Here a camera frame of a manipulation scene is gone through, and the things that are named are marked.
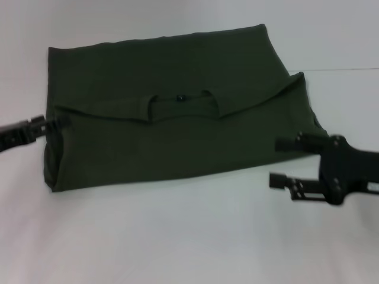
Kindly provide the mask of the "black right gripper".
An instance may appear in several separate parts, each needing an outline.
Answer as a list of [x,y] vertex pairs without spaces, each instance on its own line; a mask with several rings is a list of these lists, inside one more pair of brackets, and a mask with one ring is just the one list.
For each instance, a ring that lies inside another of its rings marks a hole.
[[319,180],[301,180],[270,173],[271,189],[288,189],[292,201],[326,201],[341,205],[350,193],[378,195],[370,184],[378,184],[378,153],[352,147],[345,137],[329,138],[298,133],[296,138],[276,138],[275,151],[320,154]]

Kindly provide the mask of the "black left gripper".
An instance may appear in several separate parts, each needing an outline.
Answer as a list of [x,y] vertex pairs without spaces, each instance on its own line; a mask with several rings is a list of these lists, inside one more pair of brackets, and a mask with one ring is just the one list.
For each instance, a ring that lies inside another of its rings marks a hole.
[[43,115],[1,127],[1,152],[14,147],[35,143],[48,134],[59,133],[70,126],[69,117],[63,115],[46,119]]

